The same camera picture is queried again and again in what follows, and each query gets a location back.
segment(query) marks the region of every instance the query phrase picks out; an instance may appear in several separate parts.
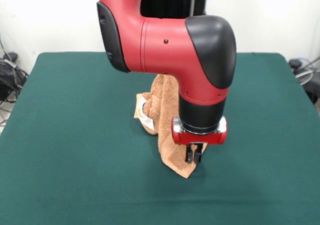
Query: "green table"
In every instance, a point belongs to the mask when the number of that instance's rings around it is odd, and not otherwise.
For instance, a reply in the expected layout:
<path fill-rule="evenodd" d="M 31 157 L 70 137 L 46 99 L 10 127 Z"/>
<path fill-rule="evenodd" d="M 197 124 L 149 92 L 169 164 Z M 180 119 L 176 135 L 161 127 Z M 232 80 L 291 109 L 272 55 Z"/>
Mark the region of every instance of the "green table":
<path fill-rule="evenodd" d="M 189 179 L 133 119 L 154 77 L 41 54 L 0 137 L 0 225 L 320 223 L 320 119 L 281 55 L 238 54 L 226 143 Z"/>

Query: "red robot arm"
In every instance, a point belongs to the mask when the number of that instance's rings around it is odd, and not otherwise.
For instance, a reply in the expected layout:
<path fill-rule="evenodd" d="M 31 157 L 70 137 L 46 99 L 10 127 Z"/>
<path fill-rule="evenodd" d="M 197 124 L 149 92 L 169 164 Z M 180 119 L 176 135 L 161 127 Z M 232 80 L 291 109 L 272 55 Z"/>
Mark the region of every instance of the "red robot arm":
<path fill-rule="evenodd" d="M 101 34 L 111 64 L 126 73 L 168 74 L 177 79 L 178 122 L 183 132 L 177 136 L 172 120 L 176 143 L 221 142 L 212 139 L 212 133 L 219 134 L 235 71 L 236 40 L 231 26 L 218 16 L 144 17 L 140 5 L 141 0 L 97 3 Z M 201 141 L 192 141 L 192 135 L 198 136 L 194 139 L 201 135 Z M 178 139 L 181 136 L 190 139 Z"/>

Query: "brown towel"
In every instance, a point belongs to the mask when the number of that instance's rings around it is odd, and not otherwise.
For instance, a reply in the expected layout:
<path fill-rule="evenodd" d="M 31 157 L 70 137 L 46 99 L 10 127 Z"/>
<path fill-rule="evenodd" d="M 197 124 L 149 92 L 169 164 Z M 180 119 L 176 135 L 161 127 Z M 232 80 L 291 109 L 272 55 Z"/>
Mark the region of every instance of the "brown towel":
<path fill-rule="evenodd" d="M 186 146 L 175 144 L 172 138 L 171 121 L 172 117 L 179 114 L 178 98 L 177 80 L 173 76 L 159 74 L 154 79 L 150 92 L 136 95 L 134 118 L 140 119 L 148 133 L 158 135 L 158 150 L 163 163 L 187 179 L 197 165 L 185 162 Z"/>

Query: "black cable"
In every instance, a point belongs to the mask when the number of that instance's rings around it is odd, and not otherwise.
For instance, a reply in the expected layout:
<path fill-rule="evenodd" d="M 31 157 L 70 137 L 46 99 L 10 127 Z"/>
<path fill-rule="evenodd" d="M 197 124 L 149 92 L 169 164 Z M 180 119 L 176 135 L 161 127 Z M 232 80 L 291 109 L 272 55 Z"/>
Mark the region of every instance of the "black cable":
<path fill-rule="evenodd" d="M 3 43 L 2 43 L 2 40 L 1 40 L 1 33 L 0 33 L 0 47 L 2 48 L 2 50 L 3 50 L 4 54 L 9 58 L 9 60 L 10 60 L 10 61 L 12 61 L 12 59 L 11 59 L 10 55 L 6 52 L 5 47 L 4 47 Z"/>
<path fill-rule="evenodd" d="M 317 57 L 315 60 L 313 60 L 313 61 L 311 62 L 311 64 L 314 64 L 314 63 L 318 62 L 319 60 L 320 60 L 320 56 Z"/>
<path fill-rule="evenodd" d="M 305 68 L 307 68 L 307 67 L 309 67 L 309 66 L 313 65 L 314 63 L 316 63 L 316 62 L 317 62 L 317 61 L 319 61 L 319 60 L 320 60 L 320 56 L 318 56 L 315 60 L 313 60 L 313 61 L 311 61 L 311 62 L 307 63 L 306 65 L 301 66 L 300 68 L 298 68 L 298 69 L 297 69 L 297 71 L 301 71 L 301 70 L 303 70 L 303 69 L 305 69 Z"/>
<path fill-rule="evenodd" d="M 11 113 L 11 111 L 7 110 L 7 109 L 4 109 L 2 107 L 0 107 L 0 110 L 4 111 L 4 112 L 7 112 L 7 113 Z"/>
<path fill-rule="evenodd" d="M 6 119 L 6 120 L 3 120 L 2 122 L 0 122 L 0 127 L 4 127 L 4 123 L 6 123 L 6 122 L 8 122 L 8 119 Z"/>

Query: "white wall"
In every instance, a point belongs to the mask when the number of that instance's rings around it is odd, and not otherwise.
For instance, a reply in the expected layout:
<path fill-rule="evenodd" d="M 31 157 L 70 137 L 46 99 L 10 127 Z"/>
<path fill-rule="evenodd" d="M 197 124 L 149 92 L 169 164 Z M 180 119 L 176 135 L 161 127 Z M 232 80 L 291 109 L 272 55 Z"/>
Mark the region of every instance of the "white wall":
<path fill-rule="evenodd" d="M 42 52 L 103 51 L 97 1 L 0 0 L 3 43 L 28 72 Z M 320 56 L 320 0 L 207 0 L 206 11 L 231 23 L 239 52 Z"/>

